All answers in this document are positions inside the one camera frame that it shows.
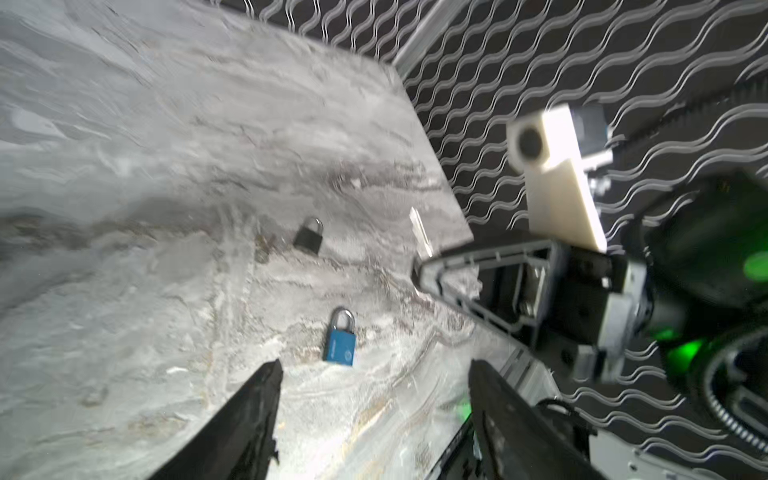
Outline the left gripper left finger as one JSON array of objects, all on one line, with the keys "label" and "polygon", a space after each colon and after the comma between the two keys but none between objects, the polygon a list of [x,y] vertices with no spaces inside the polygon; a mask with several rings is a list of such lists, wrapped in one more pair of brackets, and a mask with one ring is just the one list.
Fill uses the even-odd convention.
[{"label": "left gripper left finger", "polygon": [[274,428],[283,368],[264,363],[153,479],[264,479],[279,460]]}]

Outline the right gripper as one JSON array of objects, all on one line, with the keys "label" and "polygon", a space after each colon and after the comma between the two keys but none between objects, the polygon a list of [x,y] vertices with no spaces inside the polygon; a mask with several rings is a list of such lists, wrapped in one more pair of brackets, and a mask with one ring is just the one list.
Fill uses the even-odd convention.
[{"label": "right gripper", "polygon": [[648,270],[636,258],[549,238],[473,241],[413,263],[416,289],[532,353],[561,376],[614,383],[644,320]]}]

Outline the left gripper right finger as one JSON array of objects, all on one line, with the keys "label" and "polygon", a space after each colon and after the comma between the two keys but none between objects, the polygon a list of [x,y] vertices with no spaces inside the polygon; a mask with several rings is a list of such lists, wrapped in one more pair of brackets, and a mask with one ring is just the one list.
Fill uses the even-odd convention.
[{"label": "left gripper right finger", "polygon": [[471,420],[486,479],[602,479],[590,462],[595,433],[563,401],[529,405],[484,360],[471,362]]}]

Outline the silver key with ring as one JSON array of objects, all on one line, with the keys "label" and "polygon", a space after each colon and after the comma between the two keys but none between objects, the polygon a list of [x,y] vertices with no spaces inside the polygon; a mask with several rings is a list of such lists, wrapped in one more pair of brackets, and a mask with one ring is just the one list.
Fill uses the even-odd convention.
[{"label": "silver key with ring", "polygon": [[412,231],[416,241],[416,251],[420,260],[426,260],[434,255],[434,248],[428,238],[419,211],[412,207],[409,211],[409,219],[412,225]]}]

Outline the blue padlock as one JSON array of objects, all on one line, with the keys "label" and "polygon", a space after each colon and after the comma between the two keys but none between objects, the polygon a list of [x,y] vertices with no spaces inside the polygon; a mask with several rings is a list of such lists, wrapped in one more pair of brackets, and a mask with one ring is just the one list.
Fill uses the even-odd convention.
[{"label": "blue padlock", "polygon": [[337,307],[331,314],[323,360],[351,367],[356,348],[356,318],[346,307]]}]

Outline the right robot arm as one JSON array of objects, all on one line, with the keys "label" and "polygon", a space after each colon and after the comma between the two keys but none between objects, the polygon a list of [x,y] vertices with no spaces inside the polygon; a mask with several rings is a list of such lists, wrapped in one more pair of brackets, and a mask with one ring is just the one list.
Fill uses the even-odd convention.
[{"label": "right robot arm", "polygon": [[767,448],[767,184],[707,176],[654,227],[626,229],[610,255],[514,230],[416,261],[415,287],[525,347],[560,375],[619,379],[628,345],[650,338],[670,383],[757,451]]}]

